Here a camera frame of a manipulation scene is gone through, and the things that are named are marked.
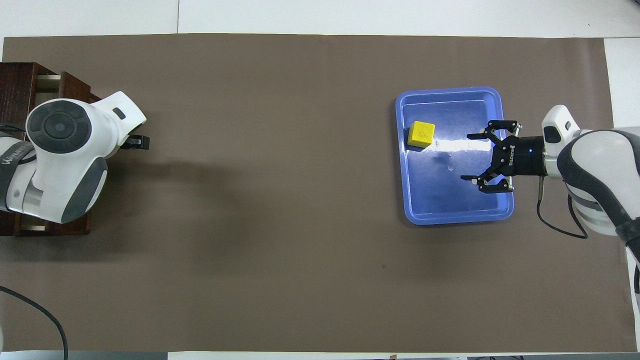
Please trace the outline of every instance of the yellow cube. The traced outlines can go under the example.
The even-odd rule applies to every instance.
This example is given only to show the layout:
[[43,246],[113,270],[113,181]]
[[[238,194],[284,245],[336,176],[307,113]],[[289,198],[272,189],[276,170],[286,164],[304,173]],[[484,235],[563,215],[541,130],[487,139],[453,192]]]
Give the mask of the yellow cube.
[[436,126],[428,122],[416,121],[409,128],[409,139],[406,143],[411,146],[427,147],[433,142],[433,131]]

